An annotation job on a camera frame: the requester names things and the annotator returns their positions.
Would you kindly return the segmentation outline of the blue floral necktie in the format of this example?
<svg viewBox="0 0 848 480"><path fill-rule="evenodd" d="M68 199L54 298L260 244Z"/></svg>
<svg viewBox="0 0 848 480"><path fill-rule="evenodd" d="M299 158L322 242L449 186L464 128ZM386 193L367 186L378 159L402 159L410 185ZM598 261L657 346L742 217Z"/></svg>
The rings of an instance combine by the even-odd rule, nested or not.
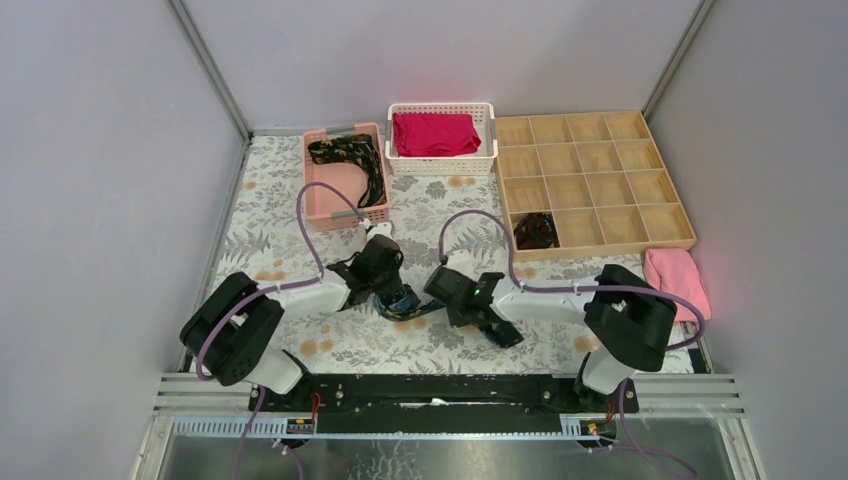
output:
<svg viewBox="0 0 848 480"><path fill-rule="evenodd" d="M445 305L436 299L422 303L408 284L404 284L392 295L375 295L373 305L382 318L396 323L420 318L445 308Z"/></svg>

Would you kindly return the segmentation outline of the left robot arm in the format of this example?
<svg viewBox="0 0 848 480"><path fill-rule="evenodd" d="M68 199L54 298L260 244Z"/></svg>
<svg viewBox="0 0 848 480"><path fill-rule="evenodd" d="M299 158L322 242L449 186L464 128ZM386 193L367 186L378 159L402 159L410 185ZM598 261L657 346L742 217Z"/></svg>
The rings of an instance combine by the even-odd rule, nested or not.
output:
<svg viewBox="0 0 848 480"><path fill-rule="evenodd" d="M186 322L179 339L195 355L198 370L221 385L261 385L285 410L299 410L309 401L311 387L304 379L305 367L270 346L281 320L333 314L373 296L402 291L402 261L399 245L376 233L350 260L326 266L319 279L262 288L236 272Z"/></svg>

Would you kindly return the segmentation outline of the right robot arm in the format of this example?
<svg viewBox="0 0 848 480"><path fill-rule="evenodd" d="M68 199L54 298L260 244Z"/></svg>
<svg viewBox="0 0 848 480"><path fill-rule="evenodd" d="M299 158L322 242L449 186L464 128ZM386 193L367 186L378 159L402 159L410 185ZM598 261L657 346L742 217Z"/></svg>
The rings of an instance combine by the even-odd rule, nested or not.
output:
<svg viewBox="0 0 848 480"><path fill-rule="evenodd" d="M473 280L440 266L424 291L444 305L451 325L473 326L504 349L524 339L515 325L518 320L588 328L599 346L582 362L573 396L589 412L607 405L619 384L634 373L662 369L677 315L669 294L614 264L584 284L553 281L542 286L515 284L494 272Z"/></svg>

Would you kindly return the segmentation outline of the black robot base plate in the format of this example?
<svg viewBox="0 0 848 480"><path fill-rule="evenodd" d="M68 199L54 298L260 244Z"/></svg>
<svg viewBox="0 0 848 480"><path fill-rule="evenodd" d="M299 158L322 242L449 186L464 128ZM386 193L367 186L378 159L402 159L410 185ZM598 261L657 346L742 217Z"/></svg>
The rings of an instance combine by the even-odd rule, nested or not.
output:
<svg viewBox="0 0 848 480"><path fill-rule="evenodd" d="M640 409L632 382L602 395L542 374L312 374L285 395L252 391L248 405L303 413L320 434L547 434L561 432L563 415Z"/></svg>

